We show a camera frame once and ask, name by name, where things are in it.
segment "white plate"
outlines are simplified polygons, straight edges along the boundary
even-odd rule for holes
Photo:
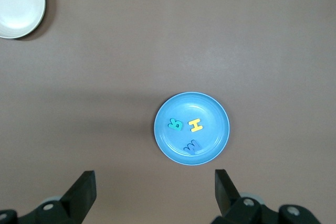
[[[45,8],[46,0],[0,0],[0,37],[29,34],[40,24]]]

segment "screw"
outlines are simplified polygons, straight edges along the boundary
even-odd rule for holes
[[[7,214],[2,214],[2,215],[0,215],[0,220],[4,220],[4,219],[6,219],[7,218]]]
[[[51,208],[53,208],[54,207],[54,204],[47,204],[47,205],[45,205],[44,207],[43,207],[43,210],[44,211],[47,211],[47,210],[50,210]]]
[[[287,211],[295,216],[300,215],[300,211],[296,207],[287,207]]]
[[[252,207],[252,206],[254,206],[254,202],[253,202],[253,200],[251,200],[251,199],[244,199],[244,204],[245,204],[245,206],[248,206],[248,207]]]

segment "plate rim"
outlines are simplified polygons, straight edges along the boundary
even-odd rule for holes
[[[44,17],[45,11],[46,11],[46,0],[43,0],[43,7],[41,9],[43,9],[43,10],[41,12],[39,12],[38,15],[36,15],[38,17],[36,19],[36,20],[38,20],[38,22],[36,22],[35,24],[32,23],[32,24],[34,24],[34,26],[31,29],[28,29],[24,33],[21,33],[21,34],[16,35],[16,36],[6,36],[6,35],[2,36],[0,34],[0,38],[4,38],[4,39],[16,39],[16,38],[21,38],[21,37],[24,37],[24,36],[30,34],[32,31],[34,31],[39,26],[39,24],[43,20],[43,17]]]
[[[172,157],[168,156],[166,152],[164,152],[158,142],[158,138],[156,137],[157,136],[157,132],[155,130],[155,126],[156,126],[156,122],[157,122],[157,119],[158,119],[158,116],[160,114],[160,112],[162,111],[162,108],[165,106],[165,104],[169,103],[171,100],[173,99],[176,99],[177,97],[181,96],[181,95],[186,95],[186,94],[197,94],[197,95],[202,95],[202,96],[205,96],[207,97],[208,99],[212,100],[213,102],[215,102],[216,104],[219,105],[220,109],[224,112],[225,114],[225,118],[226,118],[226,121],[227,121],[227,136],[225,137],[225,144],[223,145],[223,147],[221,148],[221,150],[215,155],[213,156],[212,158],[210,159],[207,159],[206,161],[204,162],[198,162],[198,163],[193,163],[193,164],[188,164],[186,162],[181,162],[181,161],[178,161],[178,160],[175,160],[173,159]],[[182,92],[182,93],[178,93],[178,94],[175,94],[173,95],[172,97],[170,97],[169,99],[167,99],[159,108],[156,116],[155,116],[155,120],[154,120],[154,138],[155,138],[155,141],[159,147],[159,149],[161,150],[161,152],[167,156],[169,159],[171,159],[172,161],[176,162],[176,163],[179,163],[179,164],[182,164],[182,165],[189,165],[189,166],[195,166],[195,165],[203,165],[203,164],[206,164],[210,161],[212,161],[213,159],[215,159],[220,153],[222,153],[222,151],[224,150],[224,148],[226,147],[227,143],[228,143],[228,140],[229,140],[229,136],[230,136],[230,121],[229,121],[229,117],[224,109],[224,107],[216,100],[214,99],[213,97],[211,97],[210,95],[206,94],[206,93],[201,93],[201,92],[197,92],[197,91],[188,91],[188,92]]]

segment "tabletop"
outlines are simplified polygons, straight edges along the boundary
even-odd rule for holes
[[[215,169],[273,210],[336,212],[336,0],[46,0],[0,39],[0,209],[24,215],[95,170],[84,223],[210,223]],[[160,106],[197,91],[230,120],[225,149],[178,164]]]

